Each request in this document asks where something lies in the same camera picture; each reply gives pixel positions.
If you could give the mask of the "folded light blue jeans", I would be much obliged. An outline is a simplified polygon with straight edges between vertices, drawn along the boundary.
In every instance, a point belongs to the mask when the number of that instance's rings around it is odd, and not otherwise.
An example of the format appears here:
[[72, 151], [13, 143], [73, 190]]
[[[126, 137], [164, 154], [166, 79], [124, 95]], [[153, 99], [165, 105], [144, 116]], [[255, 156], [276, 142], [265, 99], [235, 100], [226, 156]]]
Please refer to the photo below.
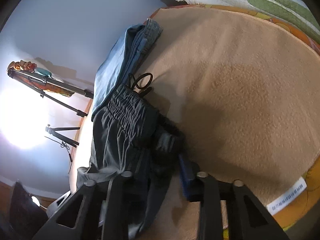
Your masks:
[[144, 24], [127, 28], [118, 38], [95, 75], [91, 119], [108, 103], [113, 91], [127, 83], [161, 32], [161, 26], [148, 18]]

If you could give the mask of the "orange patterned cloth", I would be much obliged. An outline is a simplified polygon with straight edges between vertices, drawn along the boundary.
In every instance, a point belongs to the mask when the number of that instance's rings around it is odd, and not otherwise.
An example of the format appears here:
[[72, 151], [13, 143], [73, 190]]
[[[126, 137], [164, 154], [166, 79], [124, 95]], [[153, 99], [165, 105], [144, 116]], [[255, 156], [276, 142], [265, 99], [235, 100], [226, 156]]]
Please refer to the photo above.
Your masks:
[[[22, 71], [23, 70], [23, 71], [30, 72], [30, 73], [36, 73], [34, 71], [34, 69], [36, 67], [37, 67], [37, 64], [32, 63], [30, 61], [28, 61], [28, 62], [23, 61], [23, 60], [21, 60], [19, 62], [12, 61], [7, 67], [7, 72], [9, 70], [14, 69], [15, 71]], [[66, 96], [68, 98], [74, 94], [74, 92], [72, 92], [70, 90], [58, 87], [56, 85], [51, 85], [49, 83], [44, 83], [39, 80], [33, 80], [31, 77], [21, 77], [21, 79], [23, 81], [25, 81], [26, 83], [28, 83], [29, 85], [37, 87], [38, 89], [45, 90], [45, 91], [52, 92], [52, 93], [61, 94], [61, 95]]]

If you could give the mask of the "small black tripod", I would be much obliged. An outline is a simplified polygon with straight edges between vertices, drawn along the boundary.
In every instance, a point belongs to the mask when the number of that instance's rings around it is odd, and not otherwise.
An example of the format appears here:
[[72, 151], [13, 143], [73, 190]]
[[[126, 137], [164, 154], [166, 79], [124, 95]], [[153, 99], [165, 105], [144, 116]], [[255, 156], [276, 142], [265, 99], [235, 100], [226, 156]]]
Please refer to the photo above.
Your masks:
[[76, 140], [73, 140], [69, 137], [62, 135], [60, 132], [61, 131], [77, 131], [79, 129], [80, 129], [80, 127], [56, 127], [56, 128], [53, 128], [50, 125], [48, 125], [45, 128], [46, 132], [48, 132], [49, 134], [56, 137], [57, 139], [60, 139], [61, 141], [65, 142], [66, 144], [69, 144], [70, 146], [75, 147], [75, 148], [77, 148], [79, 143]]

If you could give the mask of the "teal cloth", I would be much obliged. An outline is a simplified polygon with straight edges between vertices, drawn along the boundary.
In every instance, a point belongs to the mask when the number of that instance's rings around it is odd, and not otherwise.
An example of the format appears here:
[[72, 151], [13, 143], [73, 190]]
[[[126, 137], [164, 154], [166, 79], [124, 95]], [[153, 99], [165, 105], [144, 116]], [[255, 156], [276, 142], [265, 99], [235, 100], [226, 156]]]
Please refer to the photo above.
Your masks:
[[43, 76], [52, 78], [52, 73], [51, 73], [49, 70], [47, 70], [47, 69], [40, 68], [40, 67], [36, 67], [36, 68], [34, 69], [34, 71], [35, 71], [37, 74], [40, 74], [40, 75], [43, 75]]

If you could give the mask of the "white clip-on lamp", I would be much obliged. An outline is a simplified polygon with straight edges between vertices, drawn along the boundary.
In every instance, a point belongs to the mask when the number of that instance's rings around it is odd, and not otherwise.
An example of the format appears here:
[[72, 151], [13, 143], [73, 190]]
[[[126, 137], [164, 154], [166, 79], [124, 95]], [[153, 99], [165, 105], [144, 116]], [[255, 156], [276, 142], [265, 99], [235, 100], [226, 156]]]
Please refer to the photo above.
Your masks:
[[47, 210], [47, 206], [46, 206], [46, 200], [43, 198], [40, 198], [38, 196], [35, 195], [31, 195], [31, 200], [33, 201], [34, 204], [36, 204], [38, 207]]

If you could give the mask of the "large grey tripod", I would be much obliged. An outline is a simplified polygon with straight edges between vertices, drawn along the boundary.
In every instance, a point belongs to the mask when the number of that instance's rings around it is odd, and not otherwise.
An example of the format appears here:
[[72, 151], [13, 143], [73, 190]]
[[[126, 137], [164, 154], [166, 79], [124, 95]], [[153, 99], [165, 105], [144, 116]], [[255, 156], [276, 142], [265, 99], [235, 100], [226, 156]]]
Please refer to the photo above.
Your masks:
[[40, 94], [42, 98], [46, 97], [50, 100], [57, 102], [63, 107], [66, 107], [70, 109], [71, 111], [74, 111], [78, 116], [80, 117], [86, 117], [88, 114], [76, 109], [46, 93], [46, 91], [61, 94], [64, 96], [67, 96], [69, 94], [80, 94], [82, 96], [85, 96], [87, 98], [93, 99], [93, 92], [87, 89], [81, 89], [78, 87], [75, 87], [73, 85], [69, 85], [67, 83], [58, 81], [56, 79], [52, 79], [48, 76], [44, 76], [37, 73], [31, 73], [27, 71], [17, 71], [14, 68], [10, 68], [8, 71], [8, 76], [12, 79], [26, 85], [27, 87], [31, 88], [32, 90], [36, 91]]

